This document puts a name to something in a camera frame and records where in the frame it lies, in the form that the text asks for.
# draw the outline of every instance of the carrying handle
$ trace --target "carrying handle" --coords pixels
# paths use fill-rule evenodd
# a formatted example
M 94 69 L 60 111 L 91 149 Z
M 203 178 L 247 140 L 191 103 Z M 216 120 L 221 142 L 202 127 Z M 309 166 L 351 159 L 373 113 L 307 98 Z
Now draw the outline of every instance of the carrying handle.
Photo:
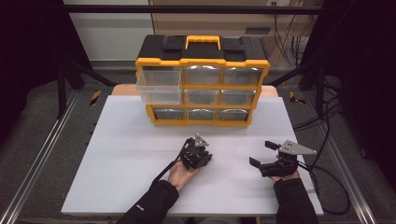
M 217 43 L 220 49 L 220 37 L 218 35 L 188 35 L 186 40 L 186 49 L 189 43 Z

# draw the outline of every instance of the plastic drawer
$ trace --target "plastic drawer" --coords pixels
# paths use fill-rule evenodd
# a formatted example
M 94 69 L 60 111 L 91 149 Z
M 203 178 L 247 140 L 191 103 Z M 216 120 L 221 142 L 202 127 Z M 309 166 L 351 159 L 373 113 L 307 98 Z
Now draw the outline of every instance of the plastic drawer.
M 223 84 L 257 85 L 261 73 L 260 68 L 224 68 Z
M 220 84 L 221 68 L 211 65 L 193 65 L 184 68 L 186 84 Z
M 184 119 L 183 108 L 154 108 L 156 119 Z
M 215 105 L 219 91 L 184 90 L 186 103 L 190 105 Z
M 214 109 L 188 109 L 189 119 L 194 120 L 214 120 L 216 110 Z
M 247 120 L 248 113 L 248 109 L 221 109 L 219 120 Z
M 222 105 L 251 105 L 255 91 L 221 91 Z
M 146 105 L 180 105 L 180 85 L 180 68 L 144 67 L 137 78 L 136 89 Z

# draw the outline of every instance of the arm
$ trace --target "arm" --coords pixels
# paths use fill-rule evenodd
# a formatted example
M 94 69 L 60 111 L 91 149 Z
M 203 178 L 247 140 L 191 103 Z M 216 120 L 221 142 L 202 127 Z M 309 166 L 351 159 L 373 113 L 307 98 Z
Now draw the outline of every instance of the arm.
M 117 224 L 156 224 L 161 223 L 177 198 L 178 192 L 199 172 L 187 170 L 181 161 L 171 169 L 168 181 L 160 180 L 126 212 Z
M 298 171 L 291 176 L 270 178 L 275 181 L 274 189 L 279 203 L 276 214 L 277 224 L 318 223 L 314 206 L 309 200 Z

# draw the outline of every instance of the gray floor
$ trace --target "gray floor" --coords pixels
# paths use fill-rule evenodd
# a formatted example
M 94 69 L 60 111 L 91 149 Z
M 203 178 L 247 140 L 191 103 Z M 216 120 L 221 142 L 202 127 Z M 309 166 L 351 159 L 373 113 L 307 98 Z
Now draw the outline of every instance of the gray floor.
M 274 72 L 266 79 L 281 75 L 282 71 Z M 78 92 L 76 105 L 71 112 L 64 128 L 57 139 L 41 173 L 36 180 L 29 196 L 21 208 L 17 223 L 106 223 L 106 217 L 70 217 L 60 211 L 64 195 L 69 190 L 73 178 L 89 143 L 94 124 L 99 119 L 106 97 L 112 89 L 95 80 L 84 77 L 87 84 L 83 91 Z M 124 71 L 110 73 L 109 78 L 116 82 L 133 83 L 134 75 Z M 291 123 L 297 124 L 314 117 L 308 104 L 292 103 L 290 91 L 294 91 L 297 99 L 308 100 L 311 91 L 300 92 L 296 87 L 298 78 L 277 87 L 278 93 L 290 115 Z M 90 105 L 95 91 L 102 91 L 95 105 Z M 332 97 L 326 94 L 327 100 Z M 11 131 L 8 140 L 0 150 L 0 209 L 4 212 L 11 203 L 18 187 L 28 174 L 36 155 L 43 146 L 57 114 L 56 83 L 31 91 L 28 105 L 21 114 L 19 121 Z M 331 118 L 331 135 L 342 156 L 346 160 L 350 172 L 359 185 L 361 193 L 369 205 L 377 223 L 396 223 L 396 195 L 388 185 L 375 161 L 361 157 L 360 146 L 356 142 L 347 120 L 341 114 Z M 296 132 L 300 144 L 318 149 L 323 140 L 323 134 L 318 126 Z M 305 157 L 307 163 L 313 158 Z M 325 147 L 318 165 L 337 174 L 329 149 Z M 320 201 L 322 206 L 333 211 L 345 208 L 346 197 L 338 185 L 321 172 L 315 172 L 318 178 Z M 319 218 L 320 223 L 361 223 L 356 210 L 351 209 L 342 216 L 326 213 Z M 262 223 L 275 223 L 274 217 L 263 217 Z

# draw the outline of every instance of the person's left hand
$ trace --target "person's left hand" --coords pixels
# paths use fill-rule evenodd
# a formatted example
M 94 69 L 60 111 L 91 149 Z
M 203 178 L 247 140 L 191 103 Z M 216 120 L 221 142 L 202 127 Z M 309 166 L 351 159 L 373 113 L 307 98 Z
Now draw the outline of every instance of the person's left hand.
M 182 161 L 178 161 L 170 169 L 168 182 L 175 186 L 177 191 L 180 191 L 198 172 L 199 169 L 188 170 Z

